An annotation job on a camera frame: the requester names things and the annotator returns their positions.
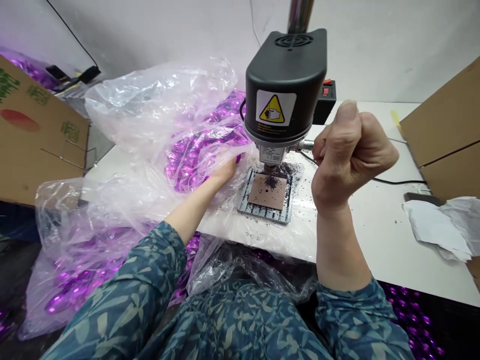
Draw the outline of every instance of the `fingernail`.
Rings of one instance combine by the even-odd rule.
[[[345,100],[341,103],[338,111],[336,112],[337,121],[349,122],[355,119],[357,116],[357,102],[355,100]]]

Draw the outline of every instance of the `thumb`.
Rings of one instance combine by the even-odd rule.
[[[323,162],[329,167],[338,168],[350,164],[360,138],[362,137],[362,122],[357,102],[345,100],[336,112],[335,119],[325,142],[325,157]]]

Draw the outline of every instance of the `hand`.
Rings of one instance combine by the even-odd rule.
[[[237,163],[240,161],[240,155],[230,159],[225,164],[220,166],[210,178],[214,178],[225,184],[235,175],[235,170],[237,169]]]
[[[280,119],[280,113],[275,109],[270,109],[265,111],[265,116],[269,120]]]
[[[316,137],[312,154],[319,164],[311,183],[319,212],[345,207],[355,191],[399,158],[377,118],[359,113],[352,100],[340,105],[333,123]]]

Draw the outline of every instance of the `black power cord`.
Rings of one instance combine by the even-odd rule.
[[[241,105],[240,105],[240,117],[241,117],[241,120],[244,122],[245,119],[244,119],[244,106],[245,106],[245,102],[247,101],[246,98],[243,99],[243,101],[241,102]]]
[[[300,154],[308,159],[309,161],[311,161],[312,163],[314,163],[315,165],[319,166],[319,163],[316,162],[313,158],[311,158],[310,156],[308,156],[307,154],[305,154],[303,151],[300,151]],[[388,184],[388,185],[402,185],[402,184],[426,184],[427,182],[426,181],[422,181],[422,180],[406,180],[406,181],[388,181],[388,180],[382,180],[382,179],[379,179],[379,178],[376,178],[374,177],[372,179],[373,181],[376,181],[376,182],[379,182],[379,183],[382,183],[382,184]]]
[[[99,65],[97,64],[97,62],[95,61],[95,59],[92,57],[92,55],[90,55],[90,53],[87,51],[87,49],[85,48],[85,46],[82,45],[82,43],[80,42],[80,40],[78,39],[78,37],[75,36],[74,32],[72,31],[72,29],[70,28],[70,26],[67,25],[67,23],[65,22],[64,18],[59,14],[59,12],[57,11],[57,9],[55,9],[55,7],[52,5],[52,3],[49,1],[49,0],[45,0],[48,5],[50,5],[50,7],[52,8],[52,10],[58,15],[58,17],[60,18],[60,20],[65,24],[66,28],[70,31],[70,33],[73,35],[73,37],[75,38],[76,42],[81,46],[81,48],[88,54],[88,56],[90,57],[90,59],[93,61],[93,63],[95,64],[95,66],[97,67],[97,69],[99,68]]]

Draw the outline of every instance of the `leaf pattern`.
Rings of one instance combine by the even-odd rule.
[[[155,331],[186,262],[179,235],[160,223],[42,359],[414,359],[375,279],[352,292],[318,284],[315,317],[328,349],[287,297],[248,279],[187,298],[172,321]]]

